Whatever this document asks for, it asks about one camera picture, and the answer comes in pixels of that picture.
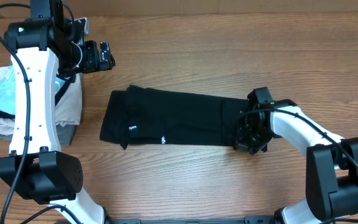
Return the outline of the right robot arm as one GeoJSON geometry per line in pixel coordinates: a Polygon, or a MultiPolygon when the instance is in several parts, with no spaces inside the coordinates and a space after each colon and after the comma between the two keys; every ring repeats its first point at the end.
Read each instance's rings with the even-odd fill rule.
{"type": "Polygon", "coordinates": [[[292,100],[275,101],[268,88],[247,96],[236,123],[234,148],[256,154],[284,138],[306,158],[305,199],[251,223],[358,223],[358,138],[345,139],[307,117],[292,100]]]}

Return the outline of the black t-shirt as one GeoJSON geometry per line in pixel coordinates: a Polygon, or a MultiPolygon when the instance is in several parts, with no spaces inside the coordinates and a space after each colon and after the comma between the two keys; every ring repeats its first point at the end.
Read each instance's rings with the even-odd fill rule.
{"type": "Polygon", "coordinates": [[[141,88],[112,91],[99,138],[120,145],[233,146],[243,99],[141,88]]]}

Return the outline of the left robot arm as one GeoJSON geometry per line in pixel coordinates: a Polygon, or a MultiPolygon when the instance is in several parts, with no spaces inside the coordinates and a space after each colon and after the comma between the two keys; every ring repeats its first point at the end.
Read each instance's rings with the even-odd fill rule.
{"type": "Polygon", "coordinates": [[[15,126],[0,178],[10,194],[58,210],[69,223],[111,223],[83,187],[77,157],[62,152],[55,125],[55,80],[113,68],[109,44],[85,40],[88,21],[66,18],[58,0],[32,1],[30,17],[11,23],[0,42],[16,76],[15,126]]]}

